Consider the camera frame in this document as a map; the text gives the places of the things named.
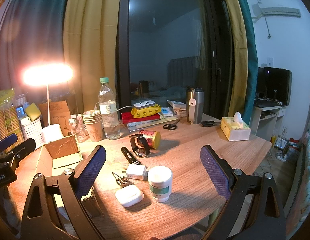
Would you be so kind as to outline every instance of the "floor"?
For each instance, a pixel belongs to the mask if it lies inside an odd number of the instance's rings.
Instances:
[[[269,172],[273,175],[274,180],[277,184],[277,188],[279,190],[279,195],[281,197],[283,206],[285,206],[285,203],[287,201],[291,185],[293,183],[294,175],[295,175],[295,165],[288,163],[288,162],[282,162],[280,160],[275,159],[275,154],[272,155],[274,151],[271,151],[267,154],[265,159],[261,162],[259,167],[255,171],[256,176],[261,176],[265,172]],[[244,223],[244,220],[246,218],[246,214],[248,212],[250,202],[252,199],[252,195],[247,195],[244,201],[244,204],[242,205],[242,209],[240,211],[240,214],[237,218],[237,221],[229,234],[229,236],[233,236],[237,234]],[[195,228],[200,231],[201,233],[204,233],[204,225],[207,225],[208,218],[205,218],[199,222],[199,227],[195,226]]]

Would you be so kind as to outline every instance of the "lamp base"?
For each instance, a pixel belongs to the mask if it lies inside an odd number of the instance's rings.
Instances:
[[[61,127],[59,126],[59,124],[55,123],[42,129],[42,137],[44,143],[49,143],[52,141],[62,139],[64,136],[62,134]]]

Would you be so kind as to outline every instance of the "white charger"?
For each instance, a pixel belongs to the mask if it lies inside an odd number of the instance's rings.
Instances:
[[[129,164],[126,170],[126,177],[129,179],[143,180],[146,173],[145,165]]]

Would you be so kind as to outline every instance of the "plastic water bottle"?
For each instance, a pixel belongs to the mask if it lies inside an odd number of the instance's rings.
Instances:
[[[99,94],[99,108],[101,110],[104,131],[107,139],[116,140],[120,137],[119,121],[116,109],[116,100],[113,90],[108,84],[108,78],[100,78],[102,85]]]

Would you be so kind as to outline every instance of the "air conditioner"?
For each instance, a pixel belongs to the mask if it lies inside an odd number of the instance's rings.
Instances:
[[[252,19],[258,20],[264,15],[281,15],[281,16],[293,16],[293,17],[300,17],[300,10],[296,8],[289,8],[289,7],[267,7],[261,8],[261,14],[256,17],[252,17]]]

